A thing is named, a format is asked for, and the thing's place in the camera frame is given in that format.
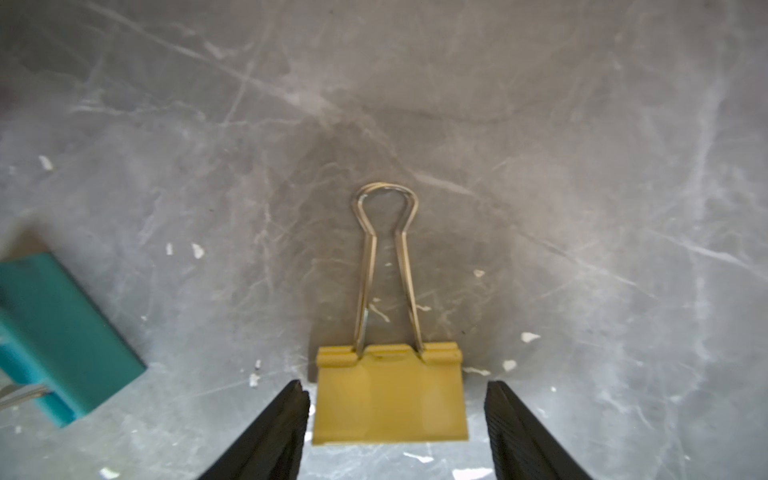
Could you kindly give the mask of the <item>teal binder clip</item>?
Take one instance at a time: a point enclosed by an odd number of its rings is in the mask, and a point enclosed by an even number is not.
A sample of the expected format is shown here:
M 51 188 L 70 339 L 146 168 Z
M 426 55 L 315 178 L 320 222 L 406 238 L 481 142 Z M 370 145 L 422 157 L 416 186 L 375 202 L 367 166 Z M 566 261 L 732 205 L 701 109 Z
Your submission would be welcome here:
M 146 366 L 49 252 L 1 264 L 1 370 L 43 385 L 36 406 L 58 427 L 87 416 Z

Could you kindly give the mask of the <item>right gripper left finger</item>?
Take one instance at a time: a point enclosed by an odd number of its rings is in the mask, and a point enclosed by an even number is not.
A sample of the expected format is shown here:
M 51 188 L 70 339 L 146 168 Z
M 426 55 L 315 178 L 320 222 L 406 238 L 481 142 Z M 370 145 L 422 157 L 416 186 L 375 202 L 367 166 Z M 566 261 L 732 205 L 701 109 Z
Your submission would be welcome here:
M 301 382 L 288 382 L 200 478 L 297 479 L 309 408 L 310 396 Z

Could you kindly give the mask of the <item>small yellow binder clip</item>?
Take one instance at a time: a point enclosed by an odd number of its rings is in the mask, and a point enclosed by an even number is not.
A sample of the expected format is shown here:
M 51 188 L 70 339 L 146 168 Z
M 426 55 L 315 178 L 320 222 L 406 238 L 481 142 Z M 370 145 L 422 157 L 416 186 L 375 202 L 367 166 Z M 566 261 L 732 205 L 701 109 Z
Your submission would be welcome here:
M 397 192 L 405 199 L 394 240 L 413 345 L 365 342 L 378 238 L 364 204 L 382 191 Z M 426 342 L 422 337 L 407 243 L 418 206 L 410 188 L 391 182 L 372 182 L 355 194 L 352 210 L 365 234 L 355 331 L 351 345 L 318 350 L 315 445 L 427 443 L 469 437 L 462 352 L 454 342 Z

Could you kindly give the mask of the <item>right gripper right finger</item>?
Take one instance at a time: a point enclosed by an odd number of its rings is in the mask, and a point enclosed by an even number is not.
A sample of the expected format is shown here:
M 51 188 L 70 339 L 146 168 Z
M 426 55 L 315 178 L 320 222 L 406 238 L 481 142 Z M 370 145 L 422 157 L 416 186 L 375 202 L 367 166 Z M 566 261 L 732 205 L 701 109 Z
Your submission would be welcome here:
M 487 384 L 484 411 L 498 479 L 591 480 L 506 383 Z

